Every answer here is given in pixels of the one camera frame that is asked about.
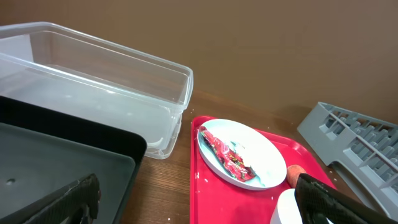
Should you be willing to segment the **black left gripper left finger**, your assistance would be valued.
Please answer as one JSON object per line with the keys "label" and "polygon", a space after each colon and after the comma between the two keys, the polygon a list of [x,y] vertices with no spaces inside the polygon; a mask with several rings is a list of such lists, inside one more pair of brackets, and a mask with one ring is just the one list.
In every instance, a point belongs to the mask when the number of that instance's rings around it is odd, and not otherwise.
{"label": "black left gripper left finger", "polygon": [[93,223],[98,217],[100,199],[100,182],[95,174],[90,174],[1,218],[1,223]]}

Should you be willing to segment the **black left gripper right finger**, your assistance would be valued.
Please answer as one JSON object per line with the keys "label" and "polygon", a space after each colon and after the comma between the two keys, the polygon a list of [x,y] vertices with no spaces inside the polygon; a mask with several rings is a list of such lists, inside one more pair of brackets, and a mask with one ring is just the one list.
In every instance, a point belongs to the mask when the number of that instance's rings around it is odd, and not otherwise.
{"label": "black left gripper right finger", "polygon": [[308,174],[300,174],[295,199],[303,223],[397,224]]}

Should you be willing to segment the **light blue bowl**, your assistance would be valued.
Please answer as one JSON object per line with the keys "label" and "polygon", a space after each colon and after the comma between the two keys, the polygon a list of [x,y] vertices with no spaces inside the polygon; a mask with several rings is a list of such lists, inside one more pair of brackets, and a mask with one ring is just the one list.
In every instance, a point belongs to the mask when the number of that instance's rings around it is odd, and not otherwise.
{"label": "light blue bowl", "polygon": [[283,191],[278,198],[270,224],[302,224],[302,217],[295,199],[295,189]]}

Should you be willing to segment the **orange carrot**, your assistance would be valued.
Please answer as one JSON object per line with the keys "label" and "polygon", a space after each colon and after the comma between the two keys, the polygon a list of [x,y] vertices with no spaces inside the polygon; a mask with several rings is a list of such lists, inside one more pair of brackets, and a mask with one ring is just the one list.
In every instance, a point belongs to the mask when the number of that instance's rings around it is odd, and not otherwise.
{"label": "orange carrot", "polygon": [[306,170],[299,165],[291,165],[287,168],[287,182],[292,188],[296,188],[300,174],[305,174]]}

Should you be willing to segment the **white tissue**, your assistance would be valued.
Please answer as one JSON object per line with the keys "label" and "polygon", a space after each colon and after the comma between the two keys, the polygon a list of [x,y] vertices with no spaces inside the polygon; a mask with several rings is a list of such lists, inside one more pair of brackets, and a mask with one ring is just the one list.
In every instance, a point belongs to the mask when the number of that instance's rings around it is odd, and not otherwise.
{"label": "white tissue", "polygon": [[252,149],[246,149],[238,142],[231,141],[231,144],[233,151],[243,160],[244,166],[250,168],[253,173],[258,175],[258,172],[261,172],[262,169],[262,161],[259,154]]}

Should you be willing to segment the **red snack wrapper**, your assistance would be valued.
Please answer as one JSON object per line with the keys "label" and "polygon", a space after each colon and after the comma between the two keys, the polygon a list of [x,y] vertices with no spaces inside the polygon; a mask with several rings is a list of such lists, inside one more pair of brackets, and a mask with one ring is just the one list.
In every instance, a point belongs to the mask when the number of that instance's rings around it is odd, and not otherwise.
{"label": "red snack wrapper", "polygon": [[234,179],[246,182],[255,178],[254,171],[246,166],[243,158],[233,151],[226,143],[215,137],[206,127],[200,126],[199,133],[204,138],[207,146],[211,148],[223,169]]}

